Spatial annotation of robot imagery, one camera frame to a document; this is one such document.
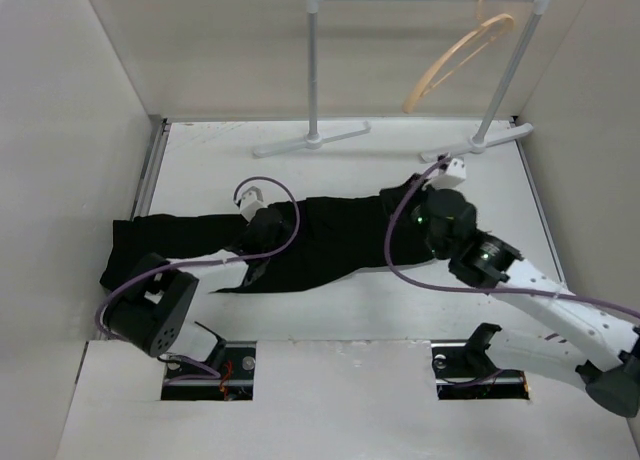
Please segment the black trousers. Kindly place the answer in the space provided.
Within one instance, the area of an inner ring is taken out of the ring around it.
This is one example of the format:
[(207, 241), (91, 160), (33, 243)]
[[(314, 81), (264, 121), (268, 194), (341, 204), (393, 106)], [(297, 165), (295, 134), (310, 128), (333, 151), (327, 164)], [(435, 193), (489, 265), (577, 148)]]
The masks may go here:
[(309, 197), (296, 202), (302, 226), (289, 250), (241, 294), (303, 292), (344, 278), (361, 269), (419, 265), (430, 260), (394, 260), (390, 242), (406, 206), (400, 204), (410, 187), (386, 188), (362, 198)]

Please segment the beige plastic hanger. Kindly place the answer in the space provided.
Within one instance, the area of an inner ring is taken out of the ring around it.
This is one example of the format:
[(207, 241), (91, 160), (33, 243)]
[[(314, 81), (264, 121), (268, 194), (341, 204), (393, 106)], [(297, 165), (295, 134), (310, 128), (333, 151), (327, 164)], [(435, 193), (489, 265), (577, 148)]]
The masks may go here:
[(486, 18), (483, 13), (484, 2), (485, 0), (477, 1), (475, 11), (477, 25), (433, 62), (416, 82), (402, 104), (402, 111), (405, 114), (413, 113), (421, 99), (514, 29), (514, 17), (508, 13)]

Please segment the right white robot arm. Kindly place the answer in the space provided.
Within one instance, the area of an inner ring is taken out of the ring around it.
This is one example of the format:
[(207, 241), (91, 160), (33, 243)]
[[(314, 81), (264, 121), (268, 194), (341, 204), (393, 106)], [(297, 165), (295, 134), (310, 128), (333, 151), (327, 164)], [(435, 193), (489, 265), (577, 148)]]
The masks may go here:
[(437, 377), (476, 388), (504, 372), (528, 371), (571, 385), (623, 418), (639, 413), (639, 328), (610, 315), (612, 305), (572, 294), (521, 252), (477, 226), (476, 207), (457, 190), (414, 175), (381, 192), (388, 213), (383, 258), (405, 265), (401, 247), (445, 262), (457, 293), (485, 294), (528, 314), (550, 331), (536, 337), (481, 323), (465, 343), (437, 352)]

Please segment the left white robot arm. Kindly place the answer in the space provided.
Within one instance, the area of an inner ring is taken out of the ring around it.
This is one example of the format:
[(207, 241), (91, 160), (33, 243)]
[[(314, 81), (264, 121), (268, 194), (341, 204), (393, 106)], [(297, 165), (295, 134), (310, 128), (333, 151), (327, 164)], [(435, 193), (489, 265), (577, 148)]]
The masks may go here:
[(302, 226), (295, 202), (257, 209), (251, 217), (159, 214), (116, 220), (101, 284), (109, 295), (96, 313), (102, 332), (164, 363), (187, 364), (217, 379), (219, 337), (189, 320), (202, 291), (238, 290), (265, 274), (289, 250)]

